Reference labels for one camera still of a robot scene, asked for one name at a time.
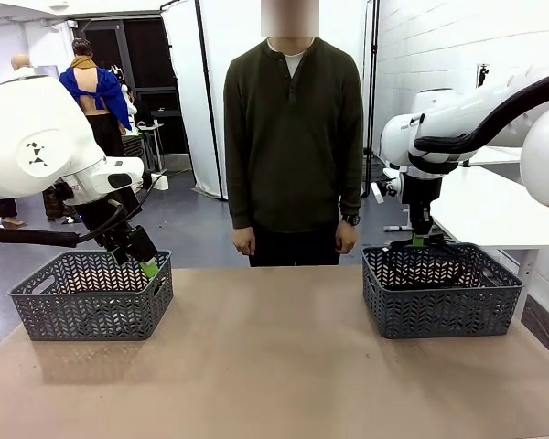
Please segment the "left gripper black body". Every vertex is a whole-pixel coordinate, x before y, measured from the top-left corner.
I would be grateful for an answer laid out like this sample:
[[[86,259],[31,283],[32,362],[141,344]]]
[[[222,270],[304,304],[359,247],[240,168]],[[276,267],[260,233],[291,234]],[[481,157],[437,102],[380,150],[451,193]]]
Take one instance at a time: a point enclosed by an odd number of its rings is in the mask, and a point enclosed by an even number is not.
[[[104,248],[129,248],[134,228],[129,224],[129,215],[139,212],[139,201],[131,188],[122,188],[88,204],[79,205],[79,215],[86,235],[79,243],[95,240]]]

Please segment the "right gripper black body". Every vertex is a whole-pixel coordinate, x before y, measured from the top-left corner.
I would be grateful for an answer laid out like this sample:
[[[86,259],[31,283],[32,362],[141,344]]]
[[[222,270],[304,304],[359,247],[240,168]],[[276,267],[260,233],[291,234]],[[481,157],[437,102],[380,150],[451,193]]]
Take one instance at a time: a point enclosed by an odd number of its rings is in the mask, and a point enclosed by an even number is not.
[[[409,220],[413,231],[430,231],[434,220],[431,203],[440,196],[443,178],[421,179],[404,175],[401,201],[409,207]]]

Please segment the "person's right hand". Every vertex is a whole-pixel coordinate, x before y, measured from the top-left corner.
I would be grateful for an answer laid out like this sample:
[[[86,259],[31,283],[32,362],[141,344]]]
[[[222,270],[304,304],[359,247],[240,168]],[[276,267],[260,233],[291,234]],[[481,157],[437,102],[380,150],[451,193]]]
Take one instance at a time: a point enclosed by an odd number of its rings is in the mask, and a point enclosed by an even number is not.
[[[236,250],[244,256],[253,256],[255,253],[256,239],[252,227],[234,229],[232,243]]]

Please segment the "person's left hand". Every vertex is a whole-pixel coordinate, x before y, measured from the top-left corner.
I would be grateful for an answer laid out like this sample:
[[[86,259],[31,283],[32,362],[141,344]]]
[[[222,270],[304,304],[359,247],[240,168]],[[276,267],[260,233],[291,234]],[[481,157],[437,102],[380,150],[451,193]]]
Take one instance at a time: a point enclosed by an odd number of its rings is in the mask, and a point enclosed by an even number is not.
[[[356,227],[346,221],[341,221],[336,229],[336,252],[345,255],[351,252],[358,240]]]

